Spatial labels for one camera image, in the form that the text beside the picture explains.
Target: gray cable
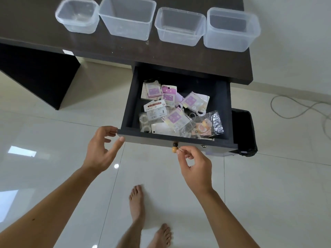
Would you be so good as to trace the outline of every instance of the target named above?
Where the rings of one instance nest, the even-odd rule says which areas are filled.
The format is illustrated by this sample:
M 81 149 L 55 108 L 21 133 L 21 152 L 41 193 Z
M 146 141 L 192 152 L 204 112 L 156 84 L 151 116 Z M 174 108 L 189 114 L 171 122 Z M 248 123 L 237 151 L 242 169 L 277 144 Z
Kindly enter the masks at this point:
M 300 104 L 300 105 L 306 107 L 307 109 L 306 109 L 304 112 L 302 112 L 302 113 L 300 113 L 299 115 L 297 115 L 297 116 L 294 116 L 294 117 L 283 117 L 283 116 L 281 116 L 280 114 L 278 114 L 278 113 L 275 111 L 275 109 L 272 107 L 272 102 L 273 102 L 274 99 L 277 98 L 277 97 L 286 97 L 286 98 L 288 98 L 288 99 L 291 99 L 291 100 L 295 101 L 297 104 Z M 271 110 L 272 110 L 277 116 L 280 116 L 281 118 L 285 118 L 285 119 L 293 119 L 293 118 L 296 118 L 296 117 L 300 117 L 300 116 L 302 116 L 304 113 L 306 113 L 306 112 L 307 112 L 308 110 L 310 110 L 310 109 L 312 109 L 312 110 L 314 110 L 314 111 L 320 113 L 321 115 L 324 116 L 324 120 L 323 120 L 323 122 L 322 122 L 322 129 L 323 129 L 324 135 L 325 135 L 327 138 L 329 138 L 329 140 L 331 141 L 331 137 L 326 133 L 326 129 L 325 129 L 326 120 L 331 120 L 331 117 L 330 117 L 330 116 L 331 116 L 331 113 L 330 113 L 329 115 L 326 115 L 326 114 L 324 114 L 323 112 L 320 112 L 319 110 L 313 108 L 313 107 L 314 107 L 315 105 L 317 105 L 317 104 L 327 104 L 327 105 L 331 106 L 331 104 L 328 104 L 328 103 L 326 103 L 326 102 L 316 102 L 316 103 L 314 103 L 312 106 L 307 106 L 307 105 L 305 105 L 305 104 L 302 104 L 302 103 L 296 101 L 295 99 L 293 99 L 293 98 L 291 98 L 291 97 L 289 97 L 289 96 L 285 96 L 285 95 L 277 95 L 277 96 L 275 96 L 275 97 L 271 100 L 271 102 L 270 102 L 270 107 L 271 107 Z

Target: white wall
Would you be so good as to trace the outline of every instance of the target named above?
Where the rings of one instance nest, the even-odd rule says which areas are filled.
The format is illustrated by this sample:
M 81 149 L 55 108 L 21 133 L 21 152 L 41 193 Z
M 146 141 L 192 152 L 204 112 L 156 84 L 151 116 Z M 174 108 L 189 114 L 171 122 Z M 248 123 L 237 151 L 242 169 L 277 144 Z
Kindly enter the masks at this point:
M 250 47 L 254 82 L 331 95 L 331 0 L 244 0 L 261 35 Z

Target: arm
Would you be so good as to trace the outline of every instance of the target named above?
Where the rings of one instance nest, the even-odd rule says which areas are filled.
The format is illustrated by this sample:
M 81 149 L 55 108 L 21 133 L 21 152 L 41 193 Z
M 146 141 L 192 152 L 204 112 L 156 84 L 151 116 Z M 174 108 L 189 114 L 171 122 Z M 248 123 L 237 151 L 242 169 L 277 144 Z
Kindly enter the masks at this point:
M 100 127 L 88 144 L 83 166 L 35 207 L 0 233 L 0 247 L 51 248 L 55 245 L 78 202 L 90 183 L 114 160 L 124 143 L 119 138 L 108 151 L 105 142 L 117 128 Z
M 177 154 L 182 175 L 204 209 L 218 246 L 259 248 L 213 190 L 212 162 L 193 146 L 183 146 L 177 150 Z M 194 159 L 195 164 L 189 167 L 186 158 Z

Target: bare foot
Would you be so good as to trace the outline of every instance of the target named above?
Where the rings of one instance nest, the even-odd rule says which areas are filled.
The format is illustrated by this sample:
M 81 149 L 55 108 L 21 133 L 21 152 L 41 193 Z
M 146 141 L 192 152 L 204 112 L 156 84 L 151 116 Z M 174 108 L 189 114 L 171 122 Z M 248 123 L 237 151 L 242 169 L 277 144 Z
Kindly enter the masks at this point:
M 153 240 L 147 248 L 167 248 L 171 245 L 171 238 L 170 227 L 167 224 L 163 224 L 155 233 Z
M 139 221 L 143 227 L 145 223 L 145 205 L 141 185 L 134 186 L 129 196 L 129 201 L 132 221 Z

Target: plastic container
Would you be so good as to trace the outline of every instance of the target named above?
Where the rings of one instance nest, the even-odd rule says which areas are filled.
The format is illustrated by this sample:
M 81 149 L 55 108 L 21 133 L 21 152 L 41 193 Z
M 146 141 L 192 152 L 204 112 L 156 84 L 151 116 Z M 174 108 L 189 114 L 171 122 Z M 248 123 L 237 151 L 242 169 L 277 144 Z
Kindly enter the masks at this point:
M 204 45 L 212 49 L 244 52 L 260 33 L 256 15 L 232 9 L 211 8 L 207 12 Z
M 205 33 L 203 14 L 174 8 L 159 8 L 155 27 L 161 41 L 195 46 Z
M 93 0 L 63 0 L 55 17 L 71 32 L 91 34 L 99 23 L 99 5 Z
M 152 0 L 102 0 L 99 14 L 110 34 L 147 41 L 155 8 Z

